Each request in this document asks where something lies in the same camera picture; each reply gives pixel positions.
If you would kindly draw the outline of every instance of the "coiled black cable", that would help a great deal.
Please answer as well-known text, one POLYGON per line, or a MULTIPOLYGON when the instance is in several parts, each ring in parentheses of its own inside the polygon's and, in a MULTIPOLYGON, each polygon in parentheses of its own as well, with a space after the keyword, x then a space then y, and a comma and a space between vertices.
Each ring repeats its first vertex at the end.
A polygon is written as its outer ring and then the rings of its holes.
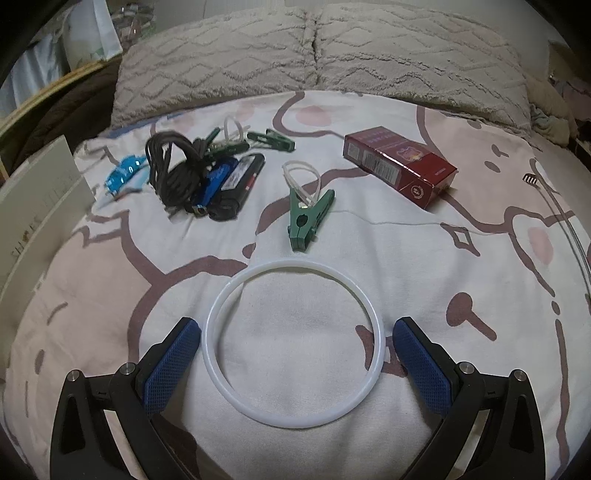
POLYGON ((150 165, 150 185, 165 207, 190 207, 191 197, 205 181, 213 158, 206 157, 206 140, 191 142, 173 130, 157 132, 146 142, 146 158, 150 165), (168 171, 173 145, 179 147, 185 161, 168 171))

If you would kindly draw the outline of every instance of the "cloth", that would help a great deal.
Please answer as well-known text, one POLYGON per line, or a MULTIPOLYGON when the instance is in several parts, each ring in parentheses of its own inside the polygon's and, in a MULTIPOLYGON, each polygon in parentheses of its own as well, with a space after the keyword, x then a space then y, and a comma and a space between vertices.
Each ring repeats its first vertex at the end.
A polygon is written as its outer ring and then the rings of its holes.
MULTIPOLYGON (((555 118, 564 118, 568 122, 569 128, 569 135, 572 138, 577 138, 579 130, 577 128, 577 122, 574 119, 574 115, 572 110, 569 107, 569 104, 564 101, 564 99, 560 96, 560 94, 556 91, 556 89, 549 83, 543 82, 542 80, 538 80, 535 77, 532 77, 529 74, 525 74, 525 79, 527 81, 527 98, 529 99, 530 103, 533 103, 543 114, 548 117, 555 117, 555 118)), ((555 127, 558 128, 561 132, 563 131, 563 127, 555 127)), ((556 134, 551 135, 553 138, 560 138, 563 140, 564 135, 556 134)), ((562 142, 554 142, 558 143, 558 145, 564 145, 564 141, 562 142)))
POLYGON ((530 104, 530 115, 532 128, 544 138, 563 147, 569 144, 569 121, 566 118, 548 116, 533 103, 530 104))
MULTIPOLYGON (((406 315, 456 362, 493 375, 523 369, 540 411, 547 478, 564 469, 591 426, 585 259, 545 190, 521 180, 532 171, 546 178, 529 144, 400 100, 306 91, 235 100, 111 132, 86 141, 76 163, 103 199, 99 185, 114 164, 142 154, 151 133, 175 129, 203 137, 226 115, 296 142, 289 154, 263 150, 267 162, 236 220, 169 216, 149 186, 117 202, 101 200, 38 286, 12 346, 0 421, 39 478, 48 478, 54 413, 71 369, 111 374, 136 362, 182 316, 203 327, 229 277, 290 256, 331 265, 366 292, 389 332, 382 374, 343 418, 284 430, 239 414, 198 352, 157 419, 194 473, 199 468, 204 480, 399 478, 439 421, 391 343, 394 322, 406 315), (459 169, 452 188, 428 210, 342 157, 345 134, 376 125, 426 144, 459 169), (281 168, 287 160, 312 163, 322 174, 321 193, 336 192, 306 253, 292 252, 287 235, 281 168)), ((173 162, 181 157, 175 149, 173 162)), ((301 175, 300 183, 313 180, 301 175)), ((580 222, 553 195, 587 247, 580 222)), ((371 326, 347 290, 322 276, 258 277, 229 300, 223 319, 229 320, 218 349, 221 369, 257 407, 293 415, 322 411, 350 395, 366 374, 371 326)), ((131 473, 142 478, 121 428, 111 426, 131 473)))
POLYGON ((337 4, 317 22, 320 86, 448 107, 530 131, 524 73, 492 29, 399 2, 337 4))
POLYGON ((0 118, 8 116, 20 104, 41 89, 55 82, 67 72, 58 39, 46 35, 37 44, 29 46, 13 65, 0 87, 0 118))
POLYGON ((314 21, 301 8, 254 9, 171 28, 124 55, 111 124, 189 106, 314 88, 314 21))
POLYGON ((580 79, 572 79, 557 82, 555 88, 569 104, 577 120, 591 121, 591 85, 580 79))
POLYGON ((25 138, 10 171, 61 135, 71 150, 109 127, 120 60, 79 82, 39 119, 25 138))

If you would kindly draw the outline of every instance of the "green clothespin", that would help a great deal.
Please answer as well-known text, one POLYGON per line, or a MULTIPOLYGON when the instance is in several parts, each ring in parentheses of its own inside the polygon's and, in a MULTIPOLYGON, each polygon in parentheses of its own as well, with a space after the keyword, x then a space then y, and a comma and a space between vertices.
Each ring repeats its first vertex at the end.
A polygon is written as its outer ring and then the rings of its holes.
POLYGON ((314 206, 300 206, 295 189, 290 188, 290 225, 287 233, 292 250, 306 251, 334 200, 335 191, 327 190, 314 206))
POLYGON ((207 145, 207 147, 209 148, 209 146, 212 144, 212 142, 216 139, 218 133, 220 133, 222 131, 221 128, 216 127, 214 128, 211 133, 207 136, 207 138, 205 139, 205 144, 207 145))
POLYGON ((237 143, 230 143, 217 148, 210 148, 206 155, 211 155, 214 158, 233 157, 248 151, 251 146, 246 140, 237 143))
POLYGON ((274 150, 280 152, 293 152, 296 149, 296 142, 291 138, 287 138, 281 135, 279 132, 267 128, 266 134, 260 134, 259 132, 248 132, 246 134, 247 139, 253 140, 254 142, 260 142, 265 145, 269 145, 274 150))

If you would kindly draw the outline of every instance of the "pink and white bedding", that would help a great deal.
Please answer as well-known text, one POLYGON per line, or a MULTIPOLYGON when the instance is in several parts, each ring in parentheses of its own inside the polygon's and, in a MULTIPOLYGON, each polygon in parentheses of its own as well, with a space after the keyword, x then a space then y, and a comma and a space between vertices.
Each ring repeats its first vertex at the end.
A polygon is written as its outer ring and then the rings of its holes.
MULTIPOLYGON (((113 165, 141 154, 151 132, 203 137, 226 115, 296 141, 291 154, 264 152, 267 163, 236 220, 169 216, 149 186, 97 203, 28 306, 2 408, 12 441, 39 478, 49 476, 51 428, 68 371, 108 374, 137 361, 182 316, 203 326, 229 277, 293 255, 356 279, 390 332, 409 315, 455 361, 496 375, 526 371, 543 426, 546 476, 557 476, 591 427, 591 299, 580 263, 586 259, 573 248, 563 218, 545 190, 521 180, 527 172, 545 177, 536 151, 498 128, 410 103, 300 91, 208 106, 96 138, 78 151, 76 163, 100 191, 113 165), (452 188, 427 211, 342 157, 345 134, 377 125, 426 144, 459 169, 452 188), (287 160, 312 163, 323 188, 336 192, 305 254, 293 253, 287 236, 281 170, 287 160)), ((560 194, 553 195, 586 248, 588 235, 560 194)), ((227 316, 222 370, 238 392, 269 411, 328 408, 359 384, 371 359, 373 334, 360 305, 318 275, 258 277, 233 298, 227 316)), ((283 430, 244 417, 215 389, 199 352, 155 423, 204 479, 397 478, 438 418, 426 411, 387 342, 375 388, 329 425, 283 430)), ((115 421, 112 427, 141 478, 120 427, 115 421)))

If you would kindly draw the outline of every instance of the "red cardboard box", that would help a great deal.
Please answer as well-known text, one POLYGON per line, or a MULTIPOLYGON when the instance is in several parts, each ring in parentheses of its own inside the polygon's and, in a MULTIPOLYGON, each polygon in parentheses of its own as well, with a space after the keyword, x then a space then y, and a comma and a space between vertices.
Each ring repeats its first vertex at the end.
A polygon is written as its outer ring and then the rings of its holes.
POLYGON ((457 168, 385 127, 345 136, 343 156, 398 190, 421 208, 449 187, 457 168))

